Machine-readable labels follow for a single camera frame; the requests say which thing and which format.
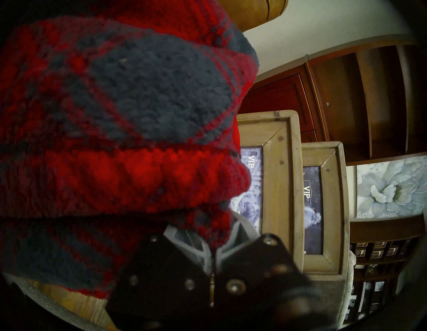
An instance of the cabinet door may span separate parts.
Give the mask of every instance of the cabinet door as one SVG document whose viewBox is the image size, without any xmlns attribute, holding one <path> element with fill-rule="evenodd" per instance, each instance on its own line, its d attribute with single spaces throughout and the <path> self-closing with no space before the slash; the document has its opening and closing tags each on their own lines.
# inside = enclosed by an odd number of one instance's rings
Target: cabinet door
<svg viewBox="0 0 427 331">
<path fill-rule="evenodd" d="M 301 132 L 301 142 L 302 143 L 317 143 L 316 132 L 314 130 L 313 131 Z"/>
<path fill-rule="evenodd" d="M 301 132 L 314 130 L 310 108 L 298 73 L 249 91 L 243 99 L 239 114 L 288 109 L 298 112 Z"/>
</svg>

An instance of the wooden floor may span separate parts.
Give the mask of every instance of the wooden floor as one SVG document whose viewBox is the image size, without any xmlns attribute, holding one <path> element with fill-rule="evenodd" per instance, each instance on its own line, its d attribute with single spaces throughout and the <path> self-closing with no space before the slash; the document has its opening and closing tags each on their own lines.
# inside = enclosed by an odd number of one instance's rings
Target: wooden floor
<svg viewBox="0 0 427 331">
<path fill-rule="evenodd" d="M 44 285 L 37 281 L 31 281 L 31 283 L 44 295 L 52 298 L 55 302 L 76 315 L 102 326 L 106 330 L 118 330 L 104 309 L 107 300 L 70 292 L 55 285 Z"/>
</svg>

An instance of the floral painting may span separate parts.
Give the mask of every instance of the floral painting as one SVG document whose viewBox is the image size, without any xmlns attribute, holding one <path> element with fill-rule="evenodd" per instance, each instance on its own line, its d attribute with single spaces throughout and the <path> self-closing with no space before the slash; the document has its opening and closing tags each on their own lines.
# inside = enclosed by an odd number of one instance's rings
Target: floral painting
<svg viewBox="0 0 427 331">
<path fill-rule="evenodd" d="M 357 218 L 422 214 L 427 156 L 357 166 Z"/>
</svg>

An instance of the metal rivet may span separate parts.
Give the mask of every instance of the metal rivet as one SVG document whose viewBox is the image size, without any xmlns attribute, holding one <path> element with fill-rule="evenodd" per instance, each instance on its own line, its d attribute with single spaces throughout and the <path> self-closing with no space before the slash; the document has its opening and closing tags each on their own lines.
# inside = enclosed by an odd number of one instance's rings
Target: metal rivet
<svg viewBox="0 0 427 331">
<path fill-rule="evenodd" d="M 155 330 L 161 328 L 163 324 L 157 321 L 145 322 L 143 325 L 144 330 Z"/>
<path fill-rule="evenodd" d="M 196 284 L 194 283 L 194 280 L 192 279 L 187 279 L 185 281 L 185 288 L 189 291 L 194 290 L 194 288 L 196 287 Z"/>
<path fill-rule="evenodd" d="M 274 267 L 271 268 L 271 273 L 273 275 L 281 275 L 281 274 L 292 272 L 292 271 L 293 271 L 293 268 L 285 264 L 276 264 Z"/>
<path fill-rule="evenodd" d="M 246 285 L 240 279 L 230 279 L 226 284 L 227 291 L 235 296 L 246 292 Z"/>
<path fill-rule="evenodd" d="M 129 284 L 131 284 L 132 286 L 136 286 L 138 285 L 138 276 L 133 275 L 129 277 Z"/>
<path fill-rule="evenodd" d="M 265 237 L 264 238 L 264 243 L 266 243 L 269 246 L 276 246 L 277 245 L 277 240 L 271 237 Z"/>
</svg>

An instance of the picture frame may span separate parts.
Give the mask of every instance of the picture frame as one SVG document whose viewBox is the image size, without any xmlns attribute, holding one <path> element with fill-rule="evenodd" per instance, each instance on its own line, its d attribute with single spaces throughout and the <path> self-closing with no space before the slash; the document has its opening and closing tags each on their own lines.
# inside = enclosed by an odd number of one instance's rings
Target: picture frame
<svg viewBox="0 0 427 331">
<path fill-rule="evenodd" d="M 380 241 L 374 244 L 374 248 L 385 248 L 386 245 L 387 245 L 386 241 L 382 241 L 382 242 Z"/>
<path fill-rule="evenodd" d="M 337 141 L 301 144 L 304 167 L 320 167 L 323 196 L 322 255 L 304 255 L 304 273 L 312 280 L 347 277 L 349 209 L 344 147 Z"/>
<path fill-rule="evenodd" d="M 382 258 L 383 257 L 383 250 L 380 251 L 372 251 L 371 258 Z"/>
<path fill-rule="evenodd" d="M 365 256 L 366 249 L 356 249 L 356 255 L 357 258 L 363 258 Z"/>
<path fill-rule="evenodd" d="M 399 247 L 390 247 L 387 250 L 387 256 L 392 256 L 392 255 L 396 255 L 397 251 L 398 251 Z"/>
<path fill-rule="evenodd" d="M 239 114 L 237 126 L 241 147 L 263 148 L 261 233 L 280 237 L 302 271 L 304 195 L 298 113 L 282 110 Z"/>
<path fill-rule="evenodd" d="M 377 282 L 375 283 L 374 291 L 375 291 L 375 292 L 380 292 L 380 291 L 382 291 L 382 290 L 384 289 L 384 284 L 385 284 L 385 281 L 377 281 Z"/>
</svg>

